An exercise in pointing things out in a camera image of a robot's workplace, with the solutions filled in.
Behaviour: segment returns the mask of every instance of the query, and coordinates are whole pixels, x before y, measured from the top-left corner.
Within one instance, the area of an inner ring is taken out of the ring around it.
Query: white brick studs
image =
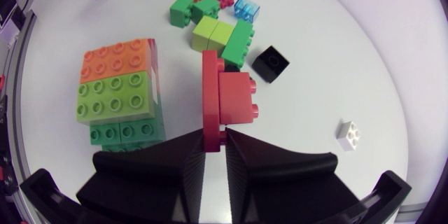
[[[354,151],[361,137],[361,131],[359,131],[356,124],[351,122],[346,122],[341,126],[341,130],[337,135],[337,140],[341,144],[344,151]]]

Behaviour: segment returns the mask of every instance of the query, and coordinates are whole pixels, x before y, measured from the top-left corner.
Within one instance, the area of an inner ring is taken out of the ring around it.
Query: light green lego brick
[[[76,120],[86,125],[154,118],[153,89],[146,71],[94,80],[78,87]]]
[[[165,129],[160,121],[161,110],[155,105],[155,118],[120,123],[122,144],[165,141]]]
[[[235,27],[231,24],[219,22],[209,38],[207,50],[216,50],[218,52],[218,57],[220,57],[224,51],[225,45],[227,45],[227,42],[232,35],[234,28]]]
[[[90,144],[119,144],[120,142],[120,125],[118,123],[90,126]]]
[[[232,35],[224,48],[221,57],[225,60],[225,65],[232,64],[241,68],[244,64],[244,57],[247,55],[255,31],[253,25],[243,20],[238,20],[233,29]]]
[[[169,20],[172,25],[184,28],[190,24],[193,0],[176,0],[169,8]]]
[[[218,21],[216,19],[204,16],[201,19],[201,22],[199,22],[193,30],[191,48],[200,53],[202,53],[203,50],[207,50],[209,38],[213,34],[213,30],[216,25],[218,25]]]
[[[204,16],[218,19],[220,9],[218,0],[198,1],[191,8],[191,20],[197,24]]]
[[[153,146],[155,144],[162,143],[162,141],[149,141],[141,143],[121,143],[121,144],[109,144],[101,146],[102,151],[110,152],[127,152],[127,151],[139,151],[141,149]]]

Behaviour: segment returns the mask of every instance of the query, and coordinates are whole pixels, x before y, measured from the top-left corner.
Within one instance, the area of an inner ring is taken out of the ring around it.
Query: dark green lego brick
[[[90,126],[90,144],[119,144],[120,142],[120,125],[118,123]]]
[[[225,60],[225,65],[234,65],[239,69],[244,64],[244,57],[247,55],[248,46],[252,43],[255,31],[253,25],[243,20],[238,20],[233,29],[232,35],[224,48],[221,58]]]
[[[162,141],[149,141],[141,143],[121,143],[121,144],[109,144],[101,146],[102,151],[110,152],[127,152],[127,151],[138,151],[155,144],[162,143]]]
[[[210,18],[218,19],[219,12],[218,0],[201,0],[194,3],[191,8],[191,20],[197,24],[202,17],[208,16]]]
[[[154,104],[155,118],[120,123],[122,144],[145,141],[165,141],[165,128],[162,121],[162,110]]]
[[[190,24],[191,8],[193,0],[176,0],[169,8],[169,20],[171,25],[184,28]]]

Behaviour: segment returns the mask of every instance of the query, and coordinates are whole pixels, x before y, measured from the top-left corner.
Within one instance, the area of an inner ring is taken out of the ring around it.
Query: black object
[[[199,221],[205,152],[202,130],[128,153],[99,152],[79,202],[124,223]]]
[[[228,72],[228,73],[238,72],[239,73],[240,70],[239,70],[238,66],[229,64],[224,68],[224,72]]]
[[[0,0],[0,28],[3,28],[8,18],[13,14],[16,5],[17,0]]]
[[[227,130],[234,223],[382,223],[410,187],[392,171],[362,201],[334,174],[332,153],[304,154]],[[51,223],[196,223],[205,154],[202,130],[128,153],[94,154],[97,173],[81,188],[82,206],[41,169],[21,188]]]
[[[255,59],[252,63],[252,68],[263,80],[271,83],[279,77],[288,65],[288,60],[271,45]]]

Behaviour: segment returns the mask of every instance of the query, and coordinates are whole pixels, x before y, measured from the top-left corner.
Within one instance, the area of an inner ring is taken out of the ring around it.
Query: lego stud
[[[124,50],[125,50],[125,45],[124,45],[123,43],[116,43],[116,44],[113,46],[113,52],[114,52],[115,54],[120,54],[120,53],[122,53]]]
[[[81,69],[81,77],[82,78],[87,78],[90,75],[90,67],[84,67],[83,69]]]
[[[131,65],[131,67],[138,67],[141,64],[141,57],[140,57],[140,55],[133,55],[129,59],[129,64]]]
[[[93,59],[93,53],[91,51],[88,51],[84,54],[84,61],[89,62]]]
[[[76,114],[78,116],[85,116],[87,115],[87,106],[85,104],[81,104],[76,108]]]
[[[93,83],[93,92],[101,94],[104,90],[104,82],[102,80],[97,80]]]
[[[121,134],[127,138],[132,137],[132,135],[134,134],[134,129],[132,129],[130,126],[124,126],[121,129]]]
[[[218,59],[218,61],[216,62],[216,64],[218,65],[218,73],[224,71],[225,69],[225,62],[224,59]]]
[[[252,117],[258,118],[258,105],[252,104]]]
[[[141,39],[134,39],[134,40],[131,42],[131,48],[132,48],[133,50],[138,50],[138,49],[140,49],[140,48],[141,48],[141,45],[143,45],[143,43],[141,42]]]
[[[81,84],[78,87],[78,95],[84,97],[87,95],[87,93],[89,92],[89,88],[87,87],[86,84]]]
[[[100,136],[99,130],[98,129],[93,129],[90,131],[90,138],[93,141],[98,141]]]
[[[119,71],[123,68],[123,61],[121,59],[114,59],[111,64],[111,68],[114,71]]]
[[[102,47],[97,51],[98,57],[105,57],[107,55],[107,47]]]
[[[111,89],[113,89],[113,90],[119,90],[120,88],[121,88],[121,86],[123,85],[123,82],[121,81],[121,78],[120,77],[115,77],[115,78],[113,78],[112,80],[111,80],[111,83],[110,83],[110,87],[111,87]]]
[[[255,94],[257,92],[257,83],[254,80],[250,80],[249,85],[251,86],[251,94]]]
[[[119,112],[121,110],[121,107],[123,105],[121,104],[121,101],[119,100],[119,98],[113,98],[110,102],[109,102],[109,108],[113,111],[113,112]]]
[[[105,63],[101,62],[95,67],[95,73],[102,75],[106,71]]]
[[[135,88],[136,88],[136,87],[140,86],[141,82],[142,82],[141,76],[140,76],[139,74],[137,74],[137,73],[132,74],[132,75],[129,77],[129,84],[130,84],[132,87],[135,87]]]
[[[104,110],[104,106],[100,101],[96,101],[93,103],[93,105],[92,105],[93,113],[99,115],[103,112],[103,110]]]
[[[104,134],[107,139],[113,139],[115,137],[114,129],[106,129],[106,133]]]
[[[149,124],[144,124],[141,126],[141,133],[146,135],[146,136],[150,136],[153,134],[153,126],[149,125]]]
[[[133,95],[129,100],[129,105],[133,109],[138,109],[143,105],[143,98],[140,95]]]

